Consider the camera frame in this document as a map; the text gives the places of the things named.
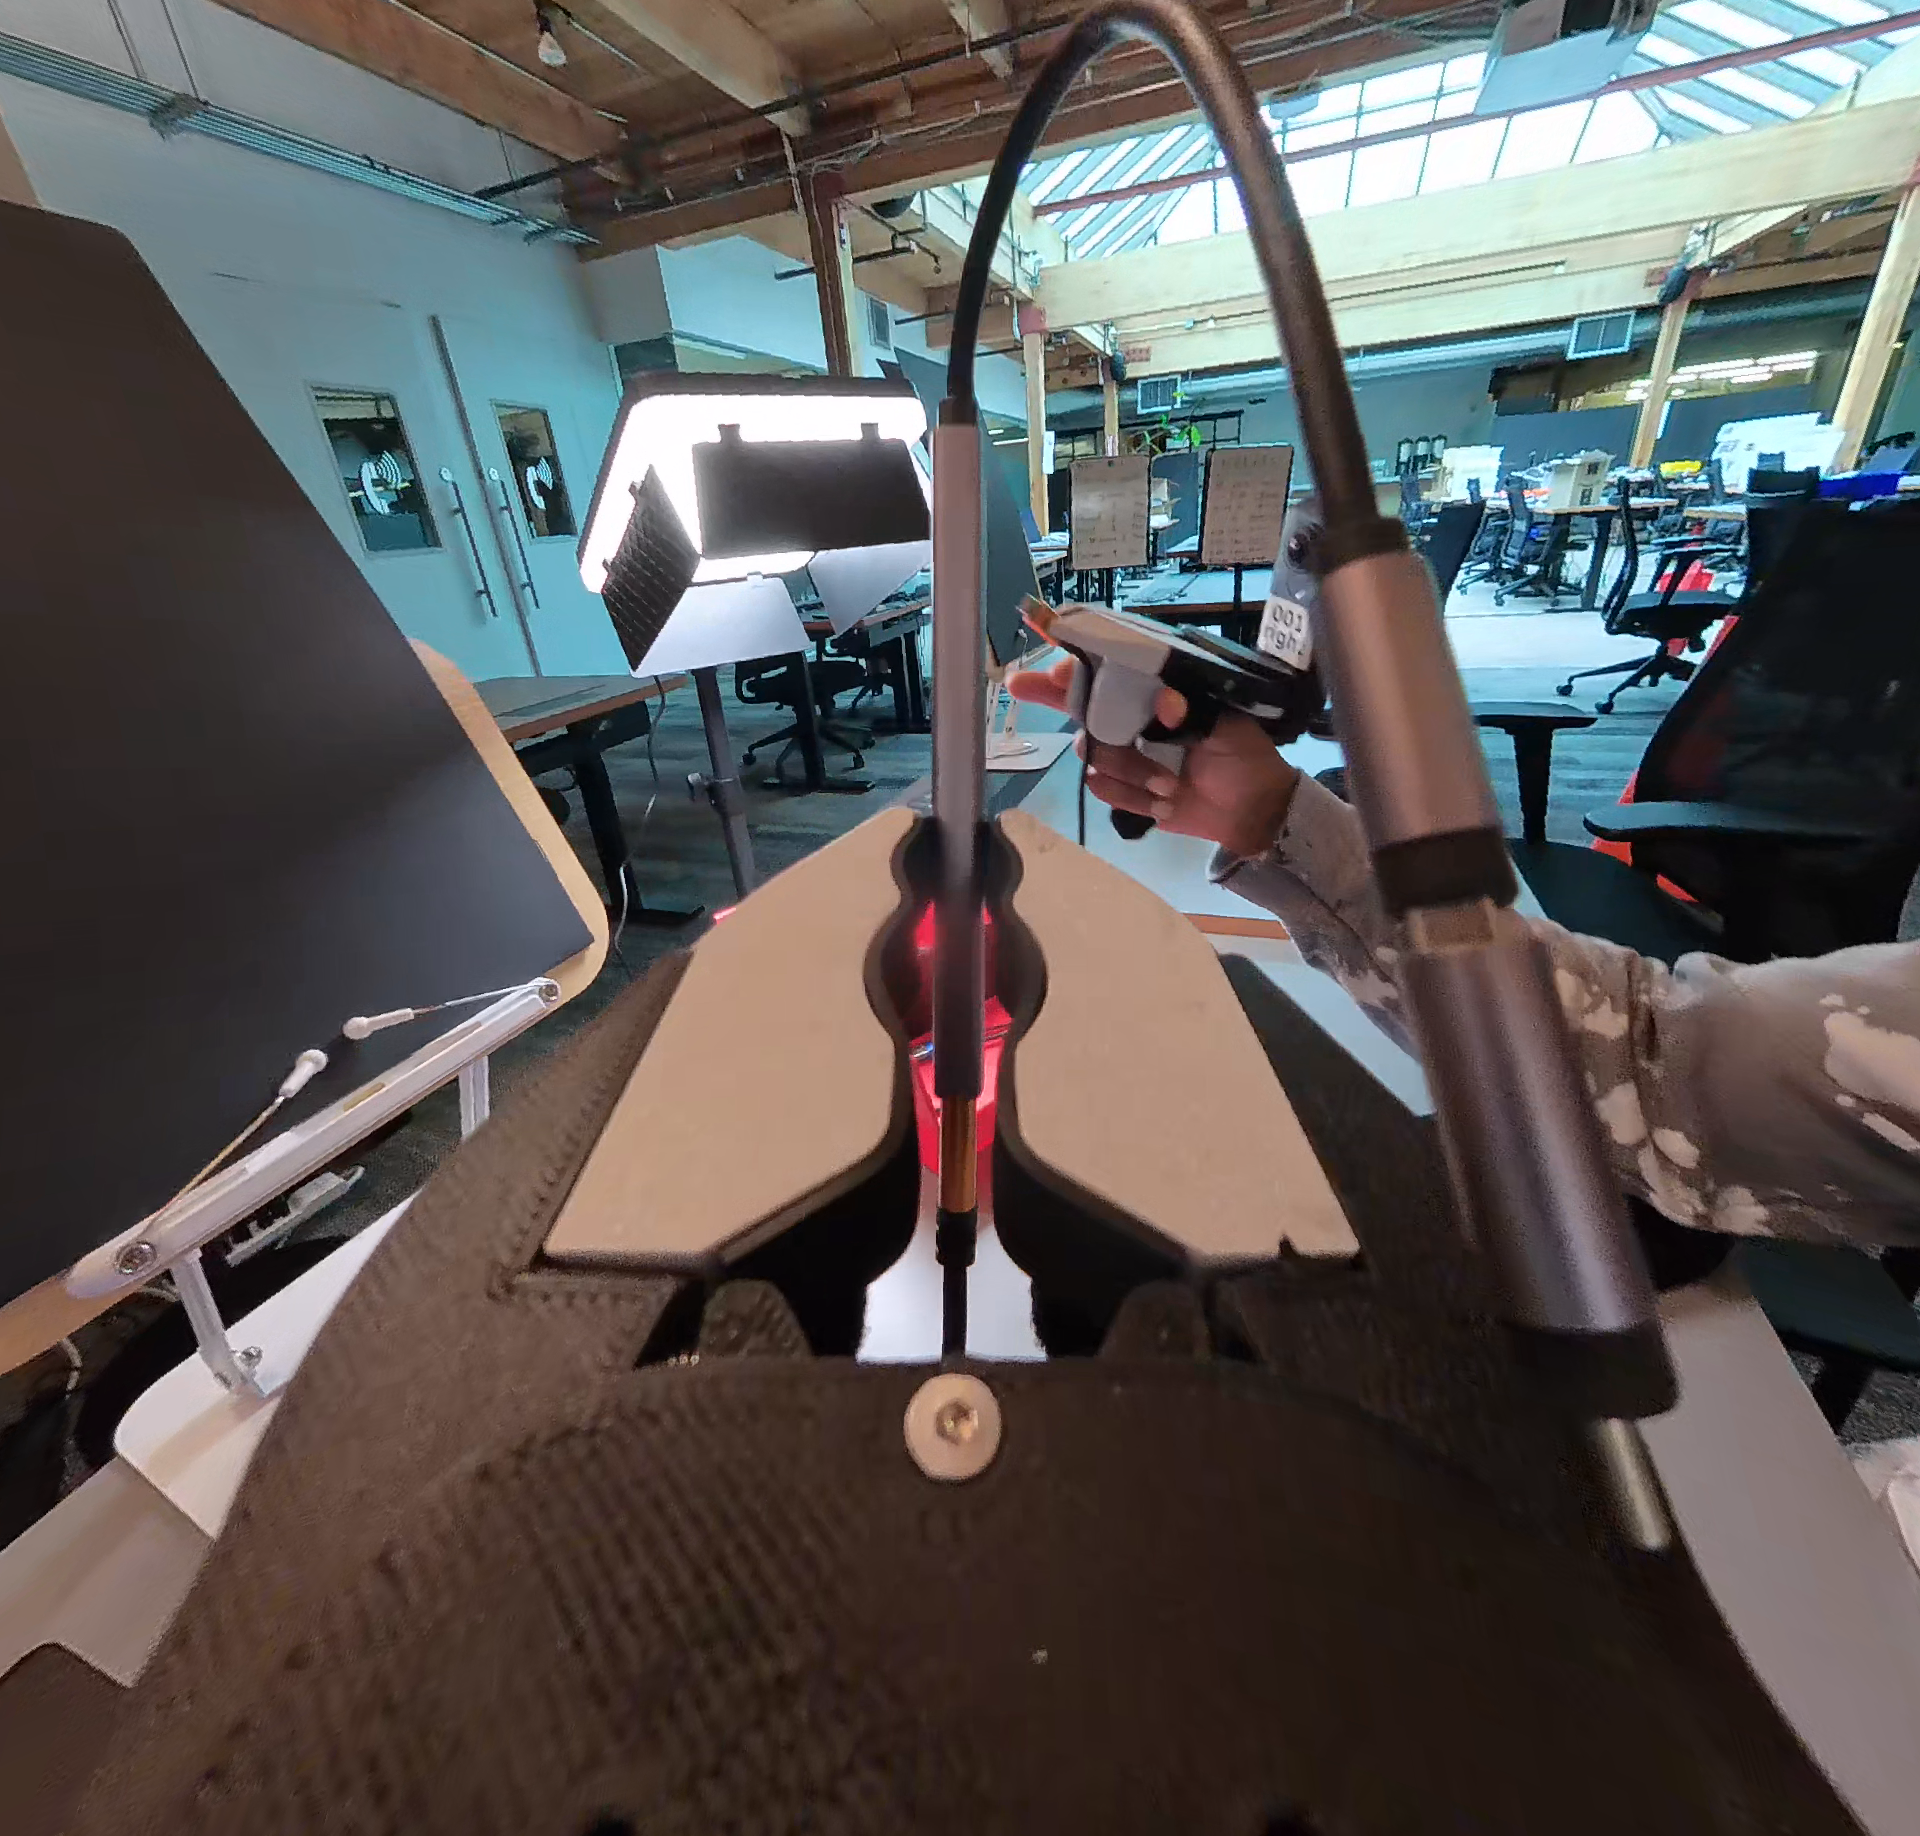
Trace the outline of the studio light panel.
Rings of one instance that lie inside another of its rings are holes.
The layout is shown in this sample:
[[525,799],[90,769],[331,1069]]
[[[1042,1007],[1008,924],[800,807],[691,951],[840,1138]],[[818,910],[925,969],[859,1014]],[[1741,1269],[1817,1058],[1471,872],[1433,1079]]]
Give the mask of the studio light panel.
[[637,676],[807,648],[931,567],[925,407],[908,381],[644,371],[577,537]]

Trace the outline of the white folding board stand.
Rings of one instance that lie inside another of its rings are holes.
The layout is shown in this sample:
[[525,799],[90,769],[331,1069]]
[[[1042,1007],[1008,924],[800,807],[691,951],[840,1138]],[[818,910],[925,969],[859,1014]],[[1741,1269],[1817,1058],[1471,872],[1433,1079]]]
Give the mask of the white folding board stand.
[[[61,1293],[86,1303],[117,1303],[151,1281],[165,1281],[179,1297],[208,1380],[191,1383],[185,1371],[158,1380],[119,1425],[117,1454],[204,1538],[223,1533],[280,1395],[393,1222],[324,1252],[313,1273],[239,1325],[223,1315],[207,1275],[207,1251],[230,1233],[243,1233],[243,1247],[256,1251],[261,1232],[254,1222],[261,1211],[297,1198],[378,1129],[447,1085],[458,1088],[460,1134],[481,1129],[491,1120],[494,1055],[560,1001],[563,985],[535,976],[430,1007],[348,1016],[331,1052],[304,1052],[293,1060],[261,1114],[227,1149],[155,1212],[110,1233],[102,1247],[58,1275]],[[455,1010],[465,1014],[458,1023],[384,1062],[367,1082],[340,1092],[300,1121],[280,1121],[306,1092],[324,1085],[329,1074],[343,1074],[373,1037]]]
[[1021,702],[1008,679],[1021,669],[1051,672],[1063,648],[1032,648],[1017,665],[992,665],[982,679],[982,768],[987,772],[1044,772],[1070,745],[1070,719],[1053,704]]

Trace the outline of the red plastic bin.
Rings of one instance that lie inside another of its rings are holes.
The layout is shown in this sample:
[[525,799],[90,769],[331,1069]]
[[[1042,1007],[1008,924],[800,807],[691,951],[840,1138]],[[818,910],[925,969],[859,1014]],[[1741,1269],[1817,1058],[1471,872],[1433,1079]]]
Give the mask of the red plastic bin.
[[[1012,1029],[1012,1016],[994,991],[994,924],[982,919],[986,956],[987,956],[987,985],[982,999],[982,1092],[976,1096],[976,1174],[978,1174],[978,1207],[992,1203],[994,1186],[994,1134],[997,1134],[997,1069],[1008,1035]],[[902,1025],[908,1031],[908,1079],[912,1088],[918,1108],[918,1132],[921,1132],[921,1160],[923,1172],[936,1174],[943,1163],[943,1120],[938,1120],[938,1092],[936,1092],[936,1058],[931,1058],[931,956],[936,956],[936,924],[931,905],[925,905],[912,924],[911,963],[898,959],[891,969],[894,1001],[902,1010]]]

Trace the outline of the standing whiteboard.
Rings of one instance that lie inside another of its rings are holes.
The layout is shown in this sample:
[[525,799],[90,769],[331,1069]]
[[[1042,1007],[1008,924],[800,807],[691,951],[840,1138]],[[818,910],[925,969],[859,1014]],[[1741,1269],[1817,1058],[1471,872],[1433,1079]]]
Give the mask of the standing whiteboard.
[[1207,570],[1269,570],[1285,552],[1291,488],[1293,447],[1214,447],[1198,560]]
[[1079,575],[1135,570],[1151,558],[1146,455],[1070,460],[1070,560]]

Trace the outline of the ceiling projector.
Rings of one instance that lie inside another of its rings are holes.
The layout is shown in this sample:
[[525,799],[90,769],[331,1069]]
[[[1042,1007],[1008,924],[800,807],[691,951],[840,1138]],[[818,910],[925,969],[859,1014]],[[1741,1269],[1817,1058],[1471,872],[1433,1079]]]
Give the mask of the ceiling projector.
[[1663,0],[1506,0],[1473,115],[1522,115],[1591,96],[1640,49]]

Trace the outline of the person's right forearm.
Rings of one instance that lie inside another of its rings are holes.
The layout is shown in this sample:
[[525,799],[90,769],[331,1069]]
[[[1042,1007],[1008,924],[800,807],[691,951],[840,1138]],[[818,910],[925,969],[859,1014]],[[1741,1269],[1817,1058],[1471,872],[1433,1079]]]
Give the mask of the person's right forearm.
[[[1399,953],[1356,812],[1303,777],[1274,846],[1214,883],[1286,927],[1408,1058]],[[1616,1174],[1667,1222],[1735,1238],[1918,1247],[1918,946],[1810,959],[1657,959],[1523,924]]]

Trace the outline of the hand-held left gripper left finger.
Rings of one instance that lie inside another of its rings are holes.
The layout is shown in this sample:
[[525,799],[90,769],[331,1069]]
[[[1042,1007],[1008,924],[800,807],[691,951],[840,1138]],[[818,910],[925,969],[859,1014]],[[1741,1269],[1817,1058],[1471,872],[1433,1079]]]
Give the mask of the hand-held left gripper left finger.
[[908,1035],[884,951],[911,927],[883,812],[767,880],[687,956],[541,1242],[580,1279],[775,1284],[863,1320],[921,1222]]

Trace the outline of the black light stand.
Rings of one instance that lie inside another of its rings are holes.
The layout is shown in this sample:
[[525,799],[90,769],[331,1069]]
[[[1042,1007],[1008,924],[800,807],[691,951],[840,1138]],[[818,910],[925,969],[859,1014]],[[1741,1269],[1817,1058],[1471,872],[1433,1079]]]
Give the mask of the black light stand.
[[758,889],[758,860],[754,842],[749,831],[749,801],[742,791],[740,760],[730,740],[730,719],[722,708],[722,686],[716,683],[716,667],[691,669],[691,686],[698,695],[698,715],[708,743],[708,772],[690,779],[706,791],[719,830],[730,856],[732,889],[740,898],[749,898]]

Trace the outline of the person's right hand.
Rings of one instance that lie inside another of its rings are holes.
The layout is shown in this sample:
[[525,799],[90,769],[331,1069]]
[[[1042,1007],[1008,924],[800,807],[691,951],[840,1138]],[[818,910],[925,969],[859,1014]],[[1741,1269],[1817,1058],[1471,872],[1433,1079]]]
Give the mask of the person's right hand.
[[1146,759],[1142,745],[1077,743],[1089,791],[1112,813],[1151,818],[1171,835],[1214,842],[1231,856],[1266,853],[1303,782],[1272,740],[1248,716],[1225,715],[1207,740],[1184,749],[1181,769]]

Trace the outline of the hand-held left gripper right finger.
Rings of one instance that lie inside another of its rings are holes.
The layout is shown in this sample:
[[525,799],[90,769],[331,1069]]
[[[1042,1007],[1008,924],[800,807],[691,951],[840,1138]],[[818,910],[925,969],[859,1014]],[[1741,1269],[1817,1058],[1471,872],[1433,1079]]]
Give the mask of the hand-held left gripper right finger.
[[994,823],[994,1227],[1042,1320],[1112,1320],[1152,1281],[1209,1286],[1363,1247],[1223,953],[1042,818]]

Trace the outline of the black mesh office chair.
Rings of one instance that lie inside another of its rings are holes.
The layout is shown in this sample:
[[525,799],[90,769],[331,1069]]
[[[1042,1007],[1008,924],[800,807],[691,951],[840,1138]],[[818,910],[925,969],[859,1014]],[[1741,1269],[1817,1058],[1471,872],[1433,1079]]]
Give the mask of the black mesh office chair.
[[1629,801],[1583,823],[1727,956],[1891,940],[1918,880],[1918,501],[1799,512]]

